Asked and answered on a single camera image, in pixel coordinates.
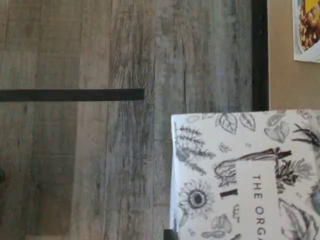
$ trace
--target black strip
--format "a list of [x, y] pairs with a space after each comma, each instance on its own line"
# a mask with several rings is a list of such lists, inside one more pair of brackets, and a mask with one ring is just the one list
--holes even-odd
[[267, 0], [251, 1], [252, 9], [252, 110], [269, 109], [268, 5]]
[[172, 229], [164, 229], [163, 240], [178, 240], [178, 236]]
[[224, 197], [231, 196], [231, 195], [238, 195], [238, 189], [233, 189], [230, 191], [224, 191], [220, 193], [220, 197], [223, 199]]
[[102, 102], [144, 99], [143, 88], [0, 90], [0, 102]]

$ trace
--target botanical illustration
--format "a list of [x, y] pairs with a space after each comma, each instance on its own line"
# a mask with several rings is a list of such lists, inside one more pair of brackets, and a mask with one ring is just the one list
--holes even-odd
[[221, 239], [226, 234], [232, 232], [232, 225], [227, 215], [222, 214], [221, 216], [216, 216], [211, 222], [211, 231], [205, 231], [201, 234], [204, 239], [215, 238]]
[[236, 204], [236, 205], [233, 206], [233, 210], [232, 210], [232, 217], [233, 217], [234, 219], [236, 219], [236, 222], [237, 222], [237, 223], [240, 223], [239, 209], [240, 209], [239, 204]]
[[202, 217], [207, 219], [213, 212], [215, 196], [212, 187], [206, 181], [191, 180], [186, 182], [179, 192], [179, 208], [183, 211], [182, 227], [188, 218]]
[[286, 111], [285, 110], [278, 110], [276, 111], [276, 113], [274, 115], [272, 115], [271, 117], [269, 117], [269, 119], [266, 122], [266, 125], [268, 127], [274, 127], [275, 125], [277, 125], [280, 120], [286, 115]]
[[298, 109], [296, 112], [297, 112], [297, 114], [299, 114], [301, 117], [303, 117], [305, 120], [308, 120], [308, 119], [312, 118], [312, 115], [311, 115], [307, 110]]
[[241, 113], [240, 114], [240, 123], [247, 129], [251, 131], [256, 130], [256, 120], [250, 113]]
[[174, 131], [177, 159], [193, 171], [197, 171], [202, 175], [207, 174], [206, 171], [195, 162], [203, 159], [213, 159], [216, 155], [204, 149], [205, 142], [202, 140], [202, 133], [190, 126], [177, 128], [176, 124], [174, 124]]
[[196, 235], [196, 232], [193, 231], [191, 228], [188, 229], [188, 232], [190, 233], [190, 236], [193, 237]]
[[202, 113], [201, 115], [191, 115], [186, 118], [188, 124], [193, 124], [199, 120], [211, 119], [215, 116], [215, 113]]
[[285, 185], [295, 186], [297, 181], [302, 179], [310, 180], [310, 176], [313, 176], [312, 165], [305, 162], [302, 158], [298, 161], [285, 160], [275, 167], [275, 178], [278, 194], [282, 194], [286, 190]]
[[291, 155], [291, 151], [280, 152], [280, 148], [270, 148], [261, 152], [254, 152], [239, 158], [220, 162], [213, 167], [215, 177], [220, 180], [219, 187], [228, 187], [237, 183], [236, 162], [237, 161], [275, 161]]
[[231, 152], [232, 149], [231, 147], [229, 147], [228, 145], [224, 144], [223, 142], [220, 142], [219, 146], [218, 146], [220, 152], [226, 154], [227, 152]]
[[281, 233], [289, 240], [314, 240], [319, 227], [315, 218], [294, 204], [279, 198], [279, 211], [283, 218]]
[[302, 128], [298, 124], [295, 124], [295, 126], [297, 127], [297, 130], [293, 131], [293, 133], [302, 133], [303, 136], [306, 138], [295, 138], [295, 139], [292, 139], [292, 141], [307, 143], [307, 144], [310, 144], [316, 148], [320, 148], [319, 136], [318, 136], [318, 134], [315, 133], [316, 131], [313, 131], [311, 129], [311, 126], [309, 126], [310, 129]]
[[236, 135], [238, 120], [232, 113], [221, 113], [215, 121], [215, 126], [220, 126], [228, 133]]
[[289, 124], [282, 121], [275, 128], [267, 127], [264, 129], [264, 133], [272, 140], [283, 144], [289, 135]]

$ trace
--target wood grain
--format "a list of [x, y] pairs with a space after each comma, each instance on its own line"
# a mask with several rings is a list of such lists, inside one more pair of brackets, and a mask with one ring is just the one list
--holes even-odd
[[[108, 88], [110, 0], [84, 0], [79, 87]], [[108, 104], [78, 104], [70, 239], [102, 240], [105, 224]]]
[[152, 239], [154, 6], [112, 1], [109, 87], [144, 88], [145, 100], [108, 104], [105, 239]]
[[1, 1], [0, 88], [145, 100], [4, 103], [0, 239], [162, 240], [171, 115], [252, 107], [251, 2]]
[[[36, 88], [77, 88], [82, 6], [41, 2]], [[65, 235], [70, 229], [77, 135], [76, 103], [34, 105], [28, 235]]]
[[[32, 52], [3, 52], [0, 89], [32, 88], [37, 55]], [[0, 168], [6, 179], [0, 184], [0, 237], [24, 239], [26, 232], [32, 131], [32, 103], [2, 103], [0, 108]]]

